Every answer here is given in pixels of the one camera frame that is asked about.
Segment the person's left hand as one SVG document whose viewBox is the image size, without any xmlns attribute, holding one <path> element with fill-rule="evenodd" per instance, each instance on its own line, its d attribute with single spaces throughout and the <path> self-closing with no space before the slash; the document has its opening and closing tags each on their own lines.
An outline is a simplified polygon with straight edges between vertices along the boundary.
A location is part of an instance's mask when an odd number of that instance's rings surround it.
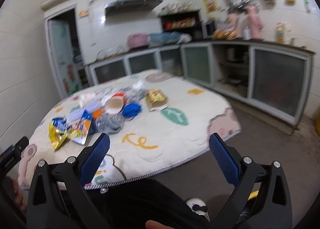
<svg viewBox="0 0 320 229">
<path fill-rule="evenodd" d="M 18 182 L 16 180 L 12 180 L 11 183 L 12 183 L 12 188 L 15 193 L 14 203 L 21 211 L 25 211 L 27 206 L 23 202 L 23 194 L 20 191 L 20 187 L 18 185 Z"/>
</svg>

